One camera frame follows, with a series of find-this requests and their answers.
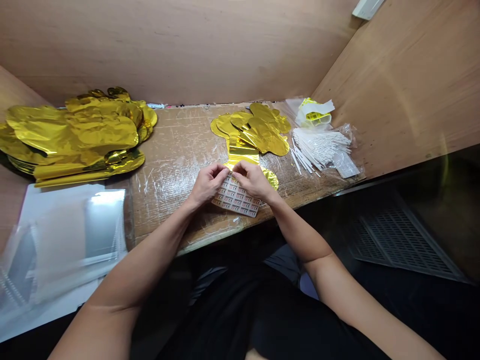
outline person's left hand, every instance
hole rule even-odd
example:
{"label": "person's left hand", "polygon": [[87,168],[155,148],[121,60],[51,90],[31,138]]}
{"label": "person's left hand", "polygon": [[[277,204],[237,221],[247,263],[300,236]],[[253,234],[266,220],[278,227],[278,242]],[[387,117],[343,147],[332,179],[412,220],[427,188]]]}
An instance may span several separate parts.
{"label": "person's left hand", "polygon": [[188,200],[196,207],[211,201],[229,174],[229,168],[219,163],[204,167],[196,177]]}

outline bundle of white sticks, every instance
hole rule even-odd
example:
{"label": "bundle of white sticks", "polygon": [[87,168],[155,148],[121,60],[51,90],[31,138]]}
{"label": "bundle of white sticks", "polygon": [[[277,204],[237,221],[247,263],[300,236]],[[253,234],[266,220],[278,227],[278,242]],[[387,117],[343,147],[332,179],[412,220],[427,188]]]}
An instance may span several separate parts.
{"label": "bundle of white sticks", "polygon": [[320,174],[315,171],[325,169],[327,164],[331,163],[334,155],[338,151],[349,154],[351,151],[350,139],[339,131],[311,131],[306,128],[296,128],[293,130],[293,148],[291,156],[298,172],[301,174],[299,163],[310,174]]}

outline deflated foil balloon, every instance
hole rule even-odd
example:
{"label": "deflated foil balloon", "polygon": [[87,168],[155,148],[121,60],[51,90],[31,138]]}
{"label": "deflated foil balloon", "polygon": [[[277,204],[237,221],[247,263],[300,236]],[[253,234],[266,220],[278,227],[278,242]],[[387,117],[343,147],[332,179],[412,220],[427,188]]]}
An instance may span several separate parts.
{"label": "deflated foil balloon", "polygon": [[[250,126],[248,125],[248,120],[251,118],[251,114],[244,111],[238,111],[233,114],[226,113],[221,115],[218,118],[213,119],[210,123],[211,131],[215,135],[226,140],[228,161],[225,166],[230,170],[233,169],[236,163],[242,160],[255,165],[260,165],[260,154],[258,149],[239,138],[241,133],[239,129],[249,129]],[[277,176],[264,167],[261,169],[271,186],[275,190],[278,190],[279,179]]]}
{"label": "deflated foil balloon", "polygon": [[106,179],[143,164],[136,147],[157,123],[145,101],[113,87],[108,94],[96,89],[68,99],[65,106],[13,106],[0,124],[0,150],[18,170],[35,176],[35,186]]}
{"label": "deflated foil balloon", "polygon": [[268,106],[254,102],[250,105],[253,117],[248,120],[250,129],[245,129],[239,135],[243,141],[256,147],[262,154],[267,152],[277,156],[285,156],[290,150],[286,134],[291,130],[291,125],[280,112],[271,110]]}

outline plastic film covering table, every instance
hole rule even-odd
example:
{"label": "plastic film covering table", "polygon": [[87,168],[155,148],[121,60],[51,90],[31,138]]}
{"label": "plastic film covering table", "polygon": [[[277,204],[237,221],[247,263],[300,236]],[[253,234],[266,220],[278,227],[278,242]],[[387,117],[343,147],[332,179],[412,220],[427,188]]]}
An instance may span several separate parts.
{"label": "plastic film covering table", "polygon": [[[269,103],[294,125],[283,102]],[[113,182],[110,188],[128,187],[125,201],[125,228],[131,249],[170,216],[190,194],[199,170],[228,159],[224,138],[210,130],[211,121],[225,113],[246,110],[248,103],[199,105],[159,109],[158,123],[148,141],[141,144],[145,164],[130,179]],[[260,165],[273,171],[279,180],[278,192],[294,209],[352,186],[364,178],[341,179],[333,176],[299,175],[289,154],[260,156]],[[273,217],[263,204],[255,218],[207,204],[199,211],[180,245],[179,255],[201,248]]]}

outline sticker sheet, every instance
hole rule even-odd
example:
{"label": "sticker sheet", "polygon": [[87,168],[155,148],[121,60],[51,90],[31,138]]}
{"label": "sticker sheet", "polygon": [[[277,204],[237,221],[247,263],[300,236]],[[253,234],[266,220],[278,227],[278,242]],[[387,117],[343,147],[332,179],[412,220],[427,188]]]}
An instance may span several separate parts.
{"label": "sticker sheet", "polygon": [[232,210],[252,218],[257,216],[260,206],[260,200],[249,196],[232,173],[228,174],[211,202],[222,209]]}

